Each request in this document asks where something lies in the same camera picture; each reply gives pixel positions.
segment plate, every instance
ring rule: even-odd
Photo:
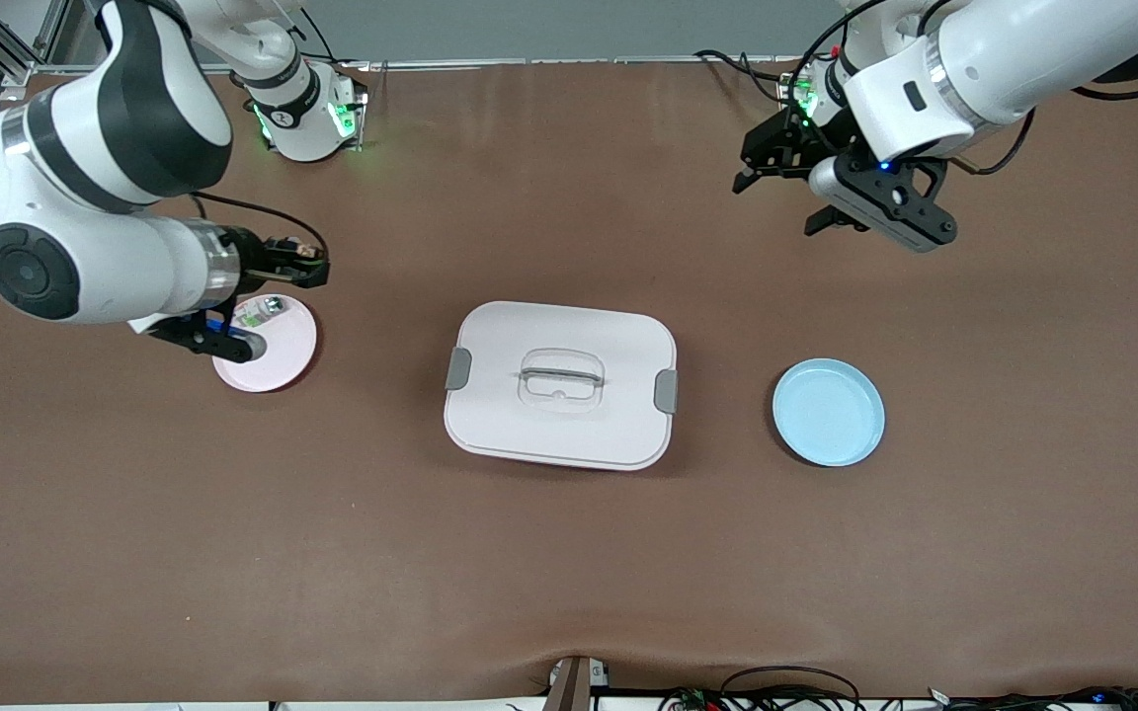
[[[849,363],[814,358],[793,365],[772,397],[775,428],[793,452],[825,468],[863,462],[885,432],[885,404]]]
[[[233,363],[213,359],[213,369],[222,382],[245,392],[270,392],[295,381],[311,365],[319,342],[319,325],[311,307],[290,296],[281,294],[258,294],[240,303],[277,296],[284,303],[284,311],[266,323],[241,330],[257,333],[266,339],[266,354],[257,361]]]

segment brown tabletop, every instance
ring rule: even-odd
[[[733,197],[768,116],[740,76],[368,80],[365,149],[319,165],[263,150],[216,80],[238,137],[214,190],[333,245],[329,287],[295,294],[325,332],[297,387],[244,395],[124,325],[0,303],[0,702],[494,696],[569,653],[621,685],[765,662],[877,696],[1138,685],[1138,101],[1044,105],[1003,174],[948,180],[960,239],[914,256],[802,238],[797,181]],[[665,458],[457,449],[448,352],[492,300],[663,321]],[[884,397],[855,468],[768,423],[810,356]]]

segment small transparent bottle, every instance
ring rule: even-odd
[[[238,309],[236,309],[236,326],[239,328],[257,328],[279,316],[284,309],[288,308],[288,304],[283,303],[283,298],[278,296],[265,296],[262,298],[254,298],[254,300],[244,303]]]

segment pink plate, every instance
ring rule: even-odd
[[[244,328],[247,332],[257,333],[266,339],[266,354],[248,363],[213,359],[217,378],[222,378],[222,381],[237,390],[246,392],[279,390],[302,377],[306,365],[311,364],[311,358],[315,356],[319,326],[311,309],[296,298],[280,294],[258,294],[248,301],[267,296],[281,298],[286,306],[284,311],[262,325]]]

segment light blue round plate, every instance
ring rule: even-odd
[[[885,404],[857,367],[831,358],[784,373],[772,397],[775,428],[793,452],[825,468],[863,462],[885,433]]]

